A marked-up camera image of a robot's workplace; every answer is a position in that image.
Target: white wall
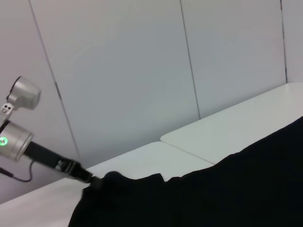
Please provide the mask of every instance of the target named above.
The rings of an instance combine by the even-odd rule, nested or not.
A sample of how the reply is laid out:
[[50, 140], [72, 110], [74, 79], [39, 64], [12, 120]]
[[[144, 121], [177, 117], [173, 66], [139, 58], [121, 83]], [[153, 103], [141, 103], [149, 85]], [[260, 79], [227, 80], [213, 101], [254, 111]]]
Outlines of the white wall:
[[85, 166], [197, 121], [178, 0], [32, 0]]
[[[78, 159], [27, 0], [0, 1], [0, 69], [0, 105], [6, 102], [18, 76], [32, 80], [42, 89], [37, 108], [19, 109], [11, 121], [32, 131], [35, 142]], [[28, 178], [29, 163], [26, 158], [15, 163], [0, 156], [0, 167], [24, 179]], [[0, 175], [0, 203], [60, 179], [57, 173], [39, 164], [33, 165], [33, 175], [30, 183]]]
[[303, 1], [282, 0], [287, 78], [303, 82]]
[[182, 0], [200, 116], [285, 84], [279, 0]]

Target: black cloth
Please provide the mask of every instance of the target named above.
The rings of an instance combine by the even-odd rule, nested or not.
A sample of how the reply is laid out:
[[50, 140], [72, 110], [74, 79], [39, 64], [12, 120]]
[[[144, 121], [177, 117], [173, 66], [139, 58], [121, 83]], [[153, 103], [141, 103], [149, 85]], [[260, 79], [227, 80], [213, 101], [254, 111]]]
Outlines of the black cloth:
[[167, 182], [160, 174], [132, 180], [108, 173], [83, 190], [69, 226], [217, 226], [231, 219], [249, 226], [294, 211], [303, 214], [303, 117], [213, 167]]

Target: green indicator light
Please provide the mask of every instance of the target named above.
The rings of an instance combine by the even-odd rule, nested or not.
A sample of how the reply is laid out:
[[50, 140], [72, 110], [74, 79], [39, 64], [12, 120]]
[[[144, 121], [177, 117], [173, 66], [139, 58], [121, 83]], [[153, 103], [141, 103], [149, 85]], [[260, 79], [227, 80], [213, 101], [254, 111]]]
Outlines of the green indicator light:
[[6, 137], [0, 138], [0, 146], [5, 146], [8, 143], [8, 139]]

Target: white tabletop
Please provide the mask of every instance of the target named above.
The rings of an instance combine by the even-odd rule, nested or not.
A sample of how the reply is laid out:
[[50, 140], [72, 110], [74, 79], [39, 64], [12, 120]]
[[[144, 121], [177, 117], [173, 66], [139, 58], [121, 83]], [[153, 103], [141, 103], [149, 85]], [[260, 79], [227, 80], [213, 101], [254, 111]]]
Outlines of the white tabletop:
[[213, 164], [303, 116], [303, 83], [286, 84], [161, 137]]
[[[162, 142], [155, 142], [89, 168], [103, 177], [110, 171], [139, 179], [161, 173], [164, 180], [212, 166]], [[0, 226], [66, 227], [87, 184], [62, 179], [0, 205]]]

